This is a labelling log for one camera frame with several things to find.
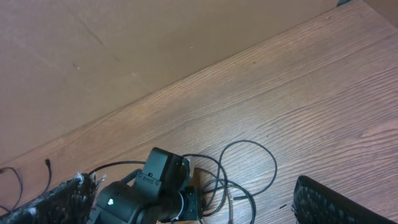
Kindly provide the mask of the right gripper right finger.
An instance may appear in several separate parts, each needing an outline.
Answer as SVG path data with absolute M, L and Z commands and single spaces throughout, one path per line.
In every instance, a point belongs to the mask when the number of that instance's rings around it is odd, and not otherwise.
M 299 224 L 395 224 L 305 175 L 297 179 L 292 210 Z

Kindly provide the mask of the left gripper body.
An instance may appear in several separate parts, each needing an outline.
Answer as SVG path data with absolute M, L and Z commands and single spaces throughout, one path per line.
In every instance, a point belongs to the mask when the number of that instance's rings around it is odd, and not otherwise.
M 183 192 L 183 210 L 178 217 L 180 221 L 197 221 L 203 218 L 202 191 L 199 187 L 188 186 Z

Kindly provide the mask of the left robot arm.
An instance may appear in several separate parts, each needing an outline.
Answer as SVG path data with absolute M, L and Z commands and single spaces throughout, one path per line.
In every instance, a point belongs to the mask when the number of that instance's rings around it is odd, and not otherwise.
M 142 169 L 106 186 L 88 223 L 175 223 L 203 217 L 201 191 L 190 186 L 194 165 L 186 157 L 158 147 Z

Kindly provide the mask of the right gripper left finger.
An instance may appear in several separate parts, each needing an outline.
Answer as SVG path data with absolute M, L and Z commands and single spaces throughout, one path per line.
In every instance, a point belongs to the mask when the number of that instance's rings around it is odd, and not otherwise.
M 1 224 L 87 223 L 96 198 L 96 177 L 78 173 L 8 215 Z

